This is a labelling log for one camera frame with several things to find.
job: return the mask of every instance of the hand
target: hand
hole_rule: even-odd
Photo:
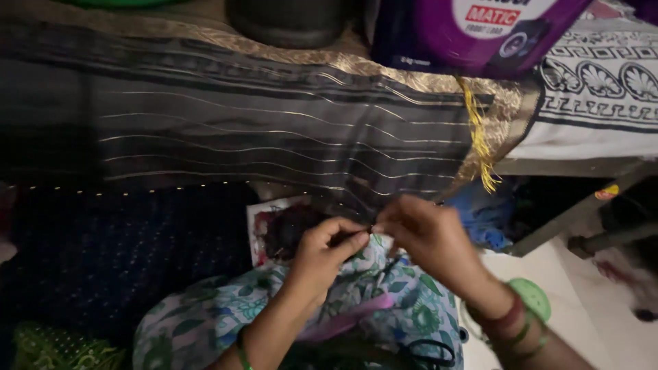
[[[496,316],[511,307],[513,297],[482,264],[456,209],[402,196],[379,214],[372,231],[392,236],[395,247],[407,250],[414,263],[476,309],[485,305],[484,311]]]
[[[292,291],[292,296],[306,304],[322,305],[343,262],[368,244],[370,235],[366,229],[366,226],[336,217],[307,230],[299,242],[282,290]],[[327,243],[339,232],[356,234],[329,248]]]

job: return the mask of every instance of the white floor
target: white floor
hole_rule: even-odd
[[[554,238],[523,258],[483,259],[501,280],[524,277],[541,286],[551,302],[549,326],[596,369],[658,369],[658,324],[639,322],[625,288],[601,276],[590,261],[571,254],[562,239]],[[493,353],[473,334],[464,345],[465,369],[500,369]]]

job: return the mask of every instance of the purple detergent bag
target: purple detergent bag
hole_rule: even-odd
[[[371,0],[370,55],[403,70],[516,78],[592,0]]]

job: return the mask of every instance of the pink fabric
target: pink fabric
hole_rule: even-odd
[[[391,307],[393,307],[393,298],[388,293],[384,293],[354,307],[349,312],[334,316],[325,323],[304,330],[297,336],[297,340],[322,342],[352,329],[357,326],[361,319],[371,316],[375,311]]]

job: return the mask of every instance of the woman's left hand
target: woman's left hand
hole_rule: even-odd
[[[370,234],[366,229],[366,226],[348,219],[335,217],[307,230],[282,290],[303,300],[302,304],[322,305],[341,265],[368,244]],[[327,244],[339,232],[356,234],[330,248]]]

